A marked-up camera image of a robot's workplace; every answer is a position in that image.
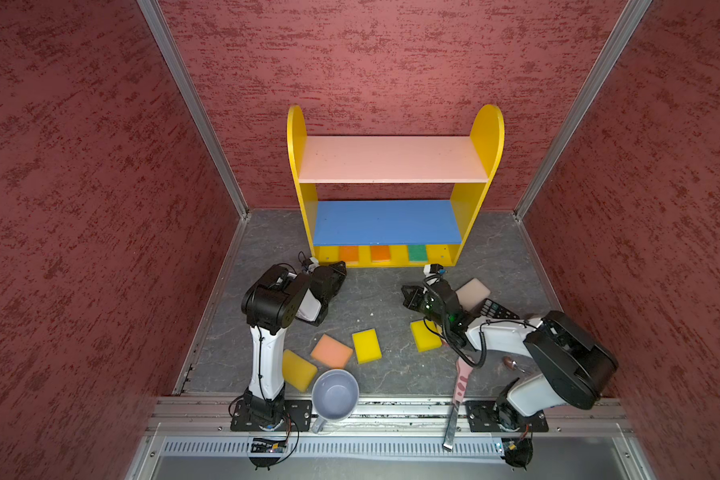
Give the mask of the green scrub sponge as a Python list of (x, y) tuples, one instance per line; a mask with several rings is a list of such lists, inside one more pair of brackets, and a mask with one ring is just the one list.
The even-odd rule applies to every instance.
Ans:
[(427, 263), (428, 252), (426, 245), (408, 245), (408, 260), (411, 263)]

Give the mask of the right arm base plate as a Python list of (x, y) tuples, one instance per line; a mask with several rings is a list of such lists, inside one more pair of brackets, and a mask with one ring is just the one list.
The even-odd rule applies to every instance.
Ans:
[(546, 417), (542, 411), (533, 416), (525, 417), (516, 412), (508, 403), (495, 406), (493, 400), (470, 400), (463, 406), (470, 431), (488, 433), (524, 433), (549, 431)]

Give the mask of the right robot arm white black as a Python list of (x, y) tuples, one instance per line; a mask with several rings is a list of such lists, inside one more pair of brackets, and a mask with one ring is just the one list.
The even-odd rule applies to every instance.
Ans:
[(547, 408), (591, 409), (618, 369), (615, 356), (565, 313), (523, 319), (491, 300), (477, 279), (453, 289), (443, 277), (429, 275), (403, 285), (401, 293), (404, 307), (422, 316), (425, 332), (456, 353), (456, 402), (489, 352), (533, 360), (537, 373), (512, 380), (495, 400), (492, 417), (505, 431), (519, 430)]

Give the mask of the orange sponge yellow base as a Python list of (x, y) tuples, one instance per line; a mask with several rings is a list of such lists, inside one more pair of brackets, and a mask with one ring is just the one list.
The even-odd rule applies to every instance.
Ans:
[(370, 247), (370, 253), (373, 263), (384, 263), (391, 260), (391, 250), (387, 245), (373, 245)]
[(358, 246), (340, 246), (338, 257), (340, 261), (349, 264), (359, 263), (359, 247)]

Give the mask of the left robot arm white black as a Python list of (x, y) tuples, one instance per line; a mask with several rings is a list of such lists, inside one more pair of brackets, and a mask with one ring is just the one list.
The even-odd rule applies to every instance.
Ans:
[(260, 423), (276, 425), (286, 412), (282, 366), (288, 328), (296, 320), (321, 325), (346, 275), (343, 261), (302, 273), (275, 264), (246, 291), (241, 311), (252, 337), (253, 365), (243, 400)]

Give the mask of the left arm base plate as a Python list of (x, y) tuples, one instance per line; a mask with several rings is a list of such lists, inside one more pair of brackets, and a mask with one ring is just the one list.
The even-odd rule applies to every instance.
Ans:
[(250, 403), (238, 400), (230, 405), (229, 430), (233, 432), (308, 432), (312, 419), (310, 400), (276, 401), (273, 405), (253, 398)]

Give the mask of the salmon orange sponge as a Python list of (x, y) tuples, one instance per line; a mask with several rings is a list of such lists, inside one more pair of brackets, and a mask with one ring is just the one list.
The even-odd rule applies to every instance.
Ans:
[(312, 359), (330, 369), (344, 369), (353, 355), (353, 349), (324, 334), (310, 353)]

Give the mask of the large yellow sponge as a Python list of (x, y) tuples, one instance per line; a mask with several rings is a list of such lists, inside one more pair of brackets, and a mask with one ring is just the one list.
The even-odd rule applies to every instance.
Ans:
[(285, 382), (297, 391), (305, 393), (314, 380), (318, 368), (295, 354), (291, 350), (285, 350), (283, 354), (282, 375)]

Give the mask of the beige pink sponge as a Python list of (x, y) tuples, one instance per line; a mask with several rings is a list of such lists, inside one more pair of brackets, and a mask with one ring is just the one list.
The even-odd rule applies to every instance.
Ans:
[(486, 287), (479, 279), (473, 278), (461, 286), (456, 295), (460, 306), (465, 311), (471, 311), (475, 307), (480, 307), (490, 296), (490, 289)]

